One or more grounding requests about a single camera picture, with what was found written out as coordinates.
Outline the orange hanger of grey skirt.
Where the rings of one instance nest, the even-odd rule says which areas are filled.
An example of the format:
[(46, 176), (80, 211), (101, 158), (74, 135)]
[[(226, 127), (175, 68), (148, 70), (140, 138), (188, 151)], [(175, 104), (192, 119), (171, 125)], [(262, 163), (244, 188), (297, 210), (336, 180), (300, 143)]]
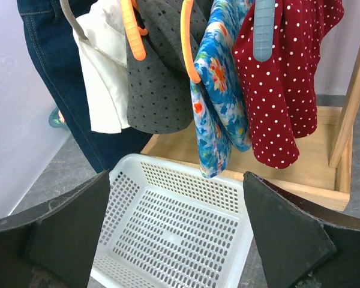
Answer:
[(125, 33), (134, 58), (143, 61), (146, 58), (146, 51), (143, 45), (142, 36), (148, 34), (146, 28), (141, 28), (137, 24), (135, 11), (138, 10), (137, 2), (131, 0), (120, 0), (122, 19)]

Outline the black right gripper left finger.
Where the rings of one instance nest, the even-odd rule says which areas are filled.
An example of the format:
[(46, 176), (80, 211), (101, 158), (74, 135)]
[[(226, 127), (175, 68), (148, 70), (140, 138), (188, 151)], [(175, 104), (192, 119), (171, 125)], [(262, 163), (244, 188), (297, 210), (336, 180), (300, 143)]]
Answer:
[(101, 172), (0, 219), (0, 287), (86, 287), (110, 193)]

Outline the white pleated skirt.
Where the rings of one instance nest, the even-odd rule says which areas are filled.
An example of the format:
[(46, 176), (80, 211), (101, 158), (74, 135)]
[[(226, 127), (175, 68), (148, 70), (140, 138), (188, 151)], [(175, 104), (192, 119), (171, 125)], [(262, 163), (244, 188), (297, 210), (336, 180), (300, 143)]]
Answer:
[(128, 76), (125, 29), (119, 1), (97, 1), (77, 18), (87, 40), (73, 37), (85, 83), (91, 130), (116, 134), (127, 121)]

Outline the dark blue denim skirt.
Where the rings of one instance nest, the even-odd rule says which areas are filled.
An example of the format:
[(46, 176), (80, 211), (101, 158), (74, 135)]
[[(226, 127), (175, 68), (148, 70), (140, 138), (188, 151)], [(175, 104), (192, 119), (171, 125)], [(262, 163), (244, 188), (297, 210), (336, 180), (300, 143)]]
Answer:
[(134, 128), (119, 134), (91, 131), (79, 51), (59, 1), (18, 0), (17, 7), (33, 65), (92, 168), (100, 173), (140, 153), (151, 134)]

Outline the grey dotted skirt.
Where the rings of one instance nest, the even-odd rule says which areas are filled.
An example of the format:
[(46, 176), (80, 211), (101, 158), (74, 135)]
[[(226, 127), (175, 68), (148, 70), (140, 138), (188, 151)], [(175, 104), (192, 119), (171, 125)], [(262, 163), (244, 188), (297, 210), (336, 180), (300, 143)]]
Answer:
[(138, 61), (127, 49), (130, 127), (150, 134), (170, 134), (193, 121), (190, 78), (181, 47), (181, 1), (138, 1), (137, 18), (148, 30), (142, 37), (146, 57)]

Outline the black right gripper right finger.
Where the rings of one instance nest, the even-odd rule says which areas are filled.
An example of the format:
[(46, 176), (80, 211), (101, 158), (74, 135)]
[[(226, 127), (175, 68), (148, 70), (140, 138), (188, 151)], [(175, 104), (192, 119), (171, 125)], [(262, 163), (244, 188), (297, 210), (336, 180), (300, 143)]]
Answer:
[(243, 189), (268, 287), (360, 287), (360, 218), (252, 172)]

